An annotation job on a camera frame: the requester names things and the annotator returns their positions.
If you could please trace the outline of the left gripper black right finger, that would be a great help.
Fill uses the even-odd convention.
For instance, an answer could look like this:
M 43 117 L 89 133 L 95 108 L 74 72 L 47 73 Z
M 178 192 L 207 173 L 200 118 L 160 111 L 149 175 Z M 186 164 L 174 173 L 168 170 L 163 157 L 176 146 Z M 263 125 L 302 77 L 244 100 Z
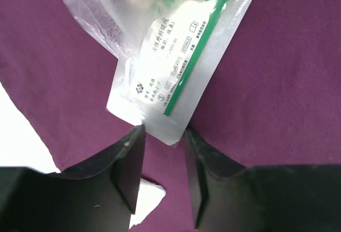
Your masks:
M 340 231 L 340 165 L 245 167 L 185 131 L 193 224 L 199 231 Z

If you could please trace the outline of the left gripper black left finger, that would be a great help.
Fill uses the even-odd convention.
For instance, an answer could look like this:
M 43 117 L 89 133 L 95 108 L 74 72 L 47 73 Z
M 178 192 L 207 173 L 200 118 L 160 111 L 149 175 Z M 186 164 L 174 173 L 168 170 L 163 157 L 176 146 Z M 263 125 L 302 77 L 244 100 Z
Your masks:
M 1 231 L 128 231 L 145 127 L 60 173 L 1 168 Z

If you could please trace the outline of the suture packet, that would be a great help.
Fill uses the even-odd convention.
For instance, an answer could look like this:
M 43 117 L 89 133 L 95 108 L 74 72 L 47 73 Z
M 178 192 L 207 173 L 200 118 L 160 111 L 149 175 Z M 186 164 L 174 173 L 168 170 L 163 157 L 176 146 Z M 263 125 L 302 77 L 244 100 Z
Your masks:
M 107 110 L 167 145 L 182 137 L 252 0 L 184 0 L 119 60 Z

